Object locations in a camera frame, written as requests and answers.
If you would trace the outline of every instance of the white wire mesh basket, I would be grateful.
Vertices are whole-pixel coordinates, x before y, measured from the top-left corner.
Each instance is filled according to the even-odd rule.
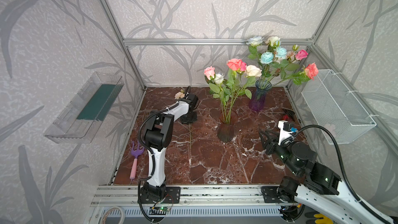
[[[318,125],[328,129],[338,144],[349,144],[376,126],[353,92],[331,69],[319,70],[301,94]],[[324,135],[333,144],[331,138]]]

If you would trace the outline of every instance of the glass vase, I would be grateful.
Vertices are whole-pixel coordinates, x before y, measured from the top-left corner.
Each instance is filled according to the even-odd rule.
[[[261,111],[266,102],[267,92],[271,90],[271,88],[272,84],[270,82],[264,82],[261,80],[256,81],[256,92],[251,97],[249,108],[253,111]]]
[[[220,124],[217,127],[217,137],[224,143],[230,142],[235,135],[235,124],[238,122],[238,114],[231,110],[231,120],[229,123],[224,121],[224,115],[220,112]]]

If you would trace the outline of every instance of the purple fork head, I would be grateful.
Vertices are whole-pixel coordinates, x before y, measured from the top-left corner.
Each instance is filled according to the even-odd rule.
[[[134,150],[134,141],[132,142],[131,145],[131,155],[134,156],[134,158],[137,158],[139,155],[141,155],[144,152],[144,147],[140,148],[140,144],[137,145],[137,149]]]

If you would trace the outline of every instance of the pink handle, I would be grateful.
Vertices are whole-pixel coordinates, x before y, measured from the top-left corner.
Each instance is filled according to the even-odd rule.
[[[134,159],[131,167],[130,179],[135,179],[135,173],[137,172],[137,158]]]

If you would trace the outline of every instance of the red marble tabletop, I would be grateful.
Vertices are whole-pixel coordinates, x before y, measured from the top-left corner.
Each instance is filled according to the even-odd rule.
[[[137,184],[130,180],[134,157],[130,155],[131,141],[137,142],[138,125],[143,122],[145,109],[163,109],[174,102],[174,95],[181,88],[148,88],[142,102],[137,122],[130,136],[118,168],[115,185]],[[261,147],[259,128],[278,132],[277,123],[284,115],[282,107],[292,109],[282,87],[274,87],[266,96],[266,105],[260,112],[248,107],[246,96],[238,98],[234,104],[239,121],[236,124],[236,137],[225,144],[216,136],[219,125],[219,99],[213,99],[208,87],[193,87],[200,99],[197,108],[198,121],[189,125],[174,122],[173,138],[166,150],[165,174],[167,184],[279,184],[285,175],[294,175],[276,156],[267,156]],[[305,142],[304,135],[298,138]],[[148,176],[148,153],[138,157],[137,176]]]

